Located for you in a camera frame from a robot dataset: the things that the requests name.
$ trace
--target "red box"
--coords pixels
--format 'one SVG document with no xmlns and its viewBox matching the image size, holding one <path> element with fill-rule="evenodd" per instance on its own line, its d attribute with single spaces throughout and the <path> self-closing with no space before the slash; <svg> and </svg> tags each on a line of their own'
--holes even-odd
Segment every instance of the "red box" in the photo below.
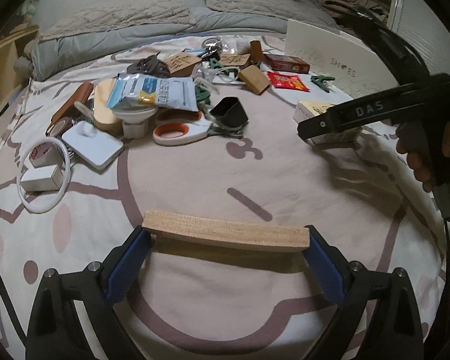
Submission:
<svg viewBox="0 0 450 360">
<path fill-rule="evenodd" d="M 296 56 L 264 54 L 265 63 L 274 71 L 308 74 L 310 65 Z"/>
</svg>

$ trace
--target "pink patterned bedsheet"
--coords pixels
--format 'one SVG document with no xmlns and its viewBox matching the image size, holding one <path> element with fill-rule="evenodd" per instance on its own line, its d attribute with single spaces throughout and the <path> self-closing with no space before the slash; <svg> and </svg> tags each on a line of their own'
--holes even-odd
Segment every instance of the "pink patterned bedsheet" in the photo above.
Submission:
<svg viewBox="0 0 450 360">
<path fill-rule="evenodd" d="M 233 44 L 236 36 L 226 37 Z M 241 140 L 210 137 L 180 147 L 150 135 L 126 142 L 102 174 L 73 167 L 61 203 L 46 214 L 20 204 L 15 173 L 24 144 L 43 135 L 47 121 L 83 80 L 97 83 L 132 59 L 197 48 L 202 38 L 171 40 L 117 53 L 33 82 L 22 116 L 0 150 L 0 271 L 26 331 L 43 271 L 82 270 L 102 261 L 140 224 L 145 210 L 223 220 L 313 224 L 350 260 L 368 269 L 407 269 L 424 333 L 444 284 L 444 239 L 430 195 L 395 152 L 393 127 L 366 127 L 354 145 L 307 145 L 296 134 L 294 108 L 267 91 L 236 87 L 250 118 Z M 281 40 L 261 38 L 265 49 Z M 77 305 L 95 355 L 105 359 Z M 356 353 L 371 317 L 369 305 L 344 357 Z M 322 295 L 300 254 L 228 250 L 158 239 L 126 301 L 115 306 L 148 359 L 302 359 L 335 308 Z M 15 359 L 24 348 L 0 301 L 0 340 Z"/>
</svg>

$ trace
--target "plastic bag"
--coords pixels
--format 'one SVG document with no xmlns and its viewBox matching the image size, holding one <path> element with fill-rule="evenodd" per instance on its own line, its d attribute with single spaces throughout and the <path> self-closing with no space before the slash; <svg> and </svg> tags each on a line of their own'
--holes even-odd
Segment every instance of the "plastic bag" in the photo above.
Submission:
<svg viewBox="0 0 450 360">
<path fill-rule="evenodd" d="M 310 92 L 298 75 L 288 76 L 286 74 L 267 72 L 273 86 L 277 89 L 294 89 L 296 91 Z"/>
<path fill-rule="evenodd" d="M 120 73 L 106 107 L 118 110 L 164 107 L 198 112 L 191 77 L 161 79 L 141 73 Z"/>
</svg>

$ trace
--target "white cable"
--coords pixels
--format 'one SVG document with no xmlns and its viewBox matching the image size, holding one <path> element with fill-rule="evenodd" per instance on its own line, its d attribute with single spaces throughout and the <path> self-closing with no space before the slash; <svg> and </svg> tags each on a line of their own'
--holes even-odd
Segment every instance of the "white cable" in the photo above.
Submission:
<svg viewBox="0 0 450 360">
<path fill-rule="evenodd" d="M 238 66 L 226 66 L 226 67 L 221 67 L 220 69 L 216 69 L 218 70 L 218 75 L 220 76 L 220 78 L 222 79 L 222 81 L 224 81 L 227 84 L 230 83 L 234 83 L 235 81 L 238 80 L 239 76 L 236 75 L 234 78 L 231 78 L 227 73 L 227 71 L 231 71 L 231 70 L 239 70 Z"/>
<path fill-rule="evenodd" d="M 22 191 L 22 168 L 23 164 L 25 162 L 25 159 L 30 155 L 32 150 L 45 142 L 53 143 L 54 145 L 58 146 L 59 149 L 63 153 L 63 157 L 65 158 L 65 175 L 63 176 L 63 182 L 62 186 L 60 187 L 60 190 L 55 195 L 55 198 L 49 202 L 48 204 L 44 205 L 32 205 L 27 200 L 25 200 L 25 196 L 23 195 Z M 17 191 L 18 196 L 20 197 L 20 200 L 22 201 L 25 208 L 33 212 L 35 214 L 43 214 L 44 212 L 50 211 L 52 208 L 54 208 L 57 204 L 60 203 L 60 200 L 62 200 L 63 196 L 65 195 L 65 191 L 67 190 L 68 184 L 70 183 L 70 177 L 71 177 L 71 168 L 70 168 L 70 158 L 68 157 L 68 151 L 66 146 L 63 144 L 63 142 L 57 138 L 53 137 L 43 137 L 39 139 L 37 142 L 35 142 L 33 145 L 31 145 L 22 155 L 22 159 L 20 160 L 20 164 L 18 165 L 18 173 L 17 173 Z"/>
</svg>

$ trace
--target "small white box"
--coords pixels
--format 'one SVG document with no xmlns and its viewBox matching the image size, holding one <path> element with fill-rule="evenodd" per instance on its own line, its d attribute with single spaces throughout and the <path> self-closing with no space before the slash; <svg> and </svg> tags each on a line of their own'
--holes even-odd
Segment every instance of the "small white box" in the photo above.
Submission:
<svg viewBox="0 0 450 360">
<path fill-rule="evenodd" d="M 316 102 L 316 101 L 301 101 L 298 102 L 295 108 L 295 113 L 293 114 L 293 119 L 297 122 L 303 122 L 312 117 L 322 115 L 327 112 L 327 109 L 333 107 L 334 104 Z M 311 138 L 311 141 L 318 145 L 321 143 L 332 143 L 332 142 L 352 142 L 354 141 L 362 131 L 361 127 L 351 128 L 344 132 L 339 132 L 337 134 L 329 133 L 324 135 L 319 135 L 318 137 Z"/>
<path fill-rule="evenodd" d="M 28 169 L 22 176 L 21 185 L 27 192 L 57 191 L 63 182 L 58 165 Z"/>
</svg>

